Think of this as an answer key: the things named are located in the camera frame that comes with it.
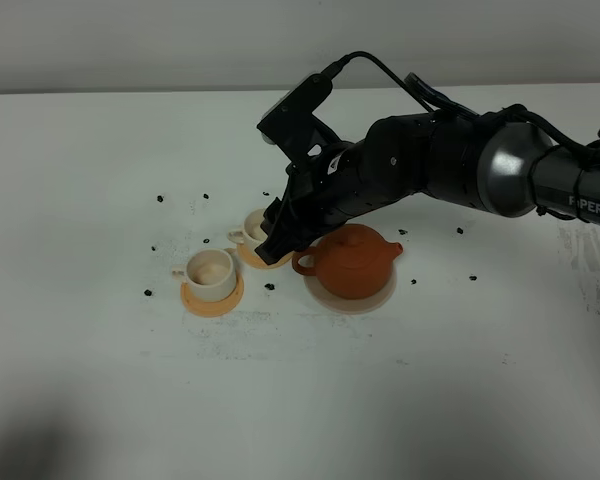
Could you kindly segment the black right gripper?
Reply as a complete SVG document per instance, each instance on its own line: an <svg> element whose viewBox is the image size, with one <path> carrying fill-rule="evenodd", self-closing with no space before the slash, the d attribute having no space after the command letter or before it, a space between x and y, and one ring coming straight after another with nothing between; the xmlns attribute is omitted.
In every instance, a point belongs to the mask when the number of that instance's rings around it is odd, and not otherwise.
<svg viewBox="0 0 600 480"><path fill-rule="evenodd" d="M264 211L266 239L255 250L266 265L306 249L347 221L426 188L432 114L376 121L355 144L329 148L289 172L283 199Z"/></svg>

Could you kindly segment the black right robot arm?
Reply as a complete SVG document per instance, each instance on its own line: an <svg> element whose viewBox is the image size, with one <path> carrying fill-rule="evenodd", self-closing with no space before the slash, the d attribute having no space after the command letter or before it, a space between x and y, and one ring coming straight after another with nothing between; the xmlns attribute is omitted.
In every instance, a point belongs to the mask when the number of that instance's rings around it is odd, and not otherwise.
<svg viewBox="0 0 600 480"><path fill-rule="evenodd" d="M356 142L321 121L273 112L259 128L288 157L284 194L266 209L267 264L349 220L422 193L507 218L529 212L600 226L600 131L582 145L522 105L376 121Z"/></svg>

